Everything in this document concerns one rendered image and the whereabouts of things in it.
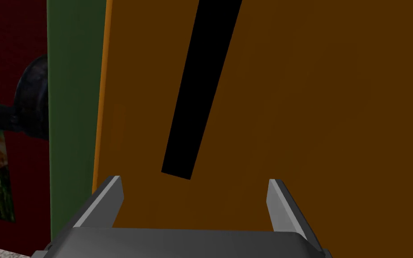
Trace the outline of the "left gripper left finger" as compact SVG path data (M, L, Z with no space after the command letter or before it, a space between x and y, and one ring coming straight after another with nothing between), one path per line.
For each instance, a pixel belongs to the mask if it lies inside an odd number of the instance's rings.
M123 201L121 177L108 177L81 208L73 227L111 228Z

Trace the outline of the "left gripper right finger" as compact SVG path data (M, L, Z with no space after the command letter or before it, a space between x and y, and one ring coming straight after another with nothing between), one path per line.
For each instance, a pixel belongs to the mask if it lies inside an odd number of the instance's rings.
M275 232L295 232L304 237L316 250L322 251L313 229L282 180L270 179L266 204Z

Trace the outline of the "orange cupboard door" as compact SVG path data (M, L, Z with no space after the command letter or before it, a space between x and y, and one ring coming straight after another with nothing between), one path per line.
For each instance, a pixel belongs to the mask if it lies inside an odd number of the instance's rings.
M242 0L190 180L162 172L199 0L107 4L92 188L116 227L270 231L281 179L335 258L413 258L413 0Z

